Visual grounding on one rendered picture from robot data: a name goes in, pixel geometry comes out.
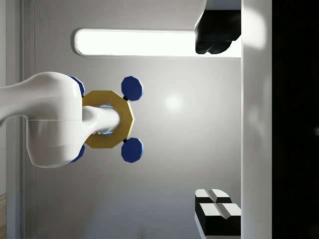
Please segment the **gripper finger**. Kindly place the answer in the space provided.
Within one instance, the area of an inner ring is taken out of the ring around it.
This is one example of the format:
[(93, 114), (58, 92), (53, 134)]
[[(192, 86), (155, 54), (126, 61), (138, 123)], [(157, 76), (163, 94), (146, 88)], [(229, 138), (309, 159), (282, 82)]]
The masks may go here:
[(194, 218), (201, 239), (241, 239), (241, 209), (222, 190), (197, 189)]
[(195, 30), (195, 52), (222, 53), (240, 35), (240, 10), (205, 10)]

